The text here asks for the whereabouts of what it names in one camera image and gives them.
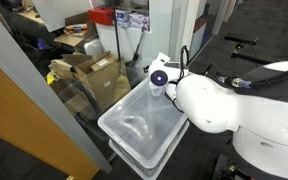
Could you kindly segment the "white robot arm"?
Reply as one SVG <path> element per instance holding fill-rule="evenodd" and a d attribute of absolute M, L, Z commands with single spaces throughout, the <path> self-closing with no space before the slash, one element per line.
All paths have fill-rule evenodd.
<path fill-rule="evenodd" d="M 178 111 L 207 133 L 233 133 L 235 151 L 256 168 L 288 179 L 288 61 L 242 77 L 193 73 L 160 53 L 148 67 L 152 90 L 166 90 Z"/>

